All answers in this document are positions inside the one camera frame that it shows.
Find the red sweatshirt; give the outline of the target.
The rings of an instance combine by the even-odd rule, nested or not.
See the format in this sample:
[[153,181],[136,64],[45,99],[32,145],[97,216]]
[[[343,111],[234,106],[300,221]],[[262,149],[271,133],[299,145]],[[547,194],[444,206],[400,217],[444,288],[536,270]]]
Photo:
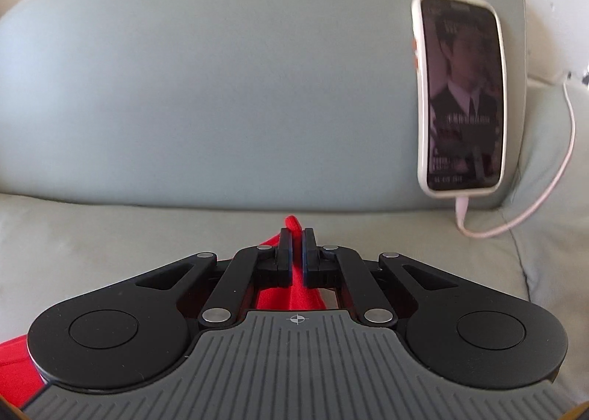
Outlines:
[[[321,291],[303,285],[303,227],[299,219],[296,216],[287,216],[285,228],[293,236],[292,281],[287,287],[258,287],[255,308],[281,311],[327,309]],[[1,401],[16,409],[21,408],[44,385],[31,360],[27,340],[28,335],[24,334],[1,343]]]

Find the grey sofa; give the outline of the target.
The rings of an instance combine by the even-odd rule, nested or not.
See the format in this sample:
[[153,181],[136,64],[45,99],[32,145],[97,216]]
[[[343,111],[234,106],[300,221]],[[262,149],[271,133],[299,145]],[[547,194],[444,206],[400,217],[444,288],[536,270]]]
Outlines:
[[1,336],[68,297],[296,214],[326,244],[399,251],[554,313],[559,383],[588,397],[588,91],[532,79],[555,40],[530,0],[503,29],[505,178],[453,204],[417,181],[412,0],[21,0],[1,19]]

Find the smartphone in white case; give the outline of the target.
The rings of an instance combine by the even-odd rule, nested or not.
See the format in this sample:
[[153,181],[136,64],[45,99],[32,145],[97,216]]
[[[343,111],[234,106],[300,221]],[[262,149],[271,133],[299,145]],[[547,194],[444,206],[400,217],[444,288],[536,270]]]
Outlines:
[[434,199],[488,196],[504,176],[503,33],[484,0],[412,0],[417,177]]

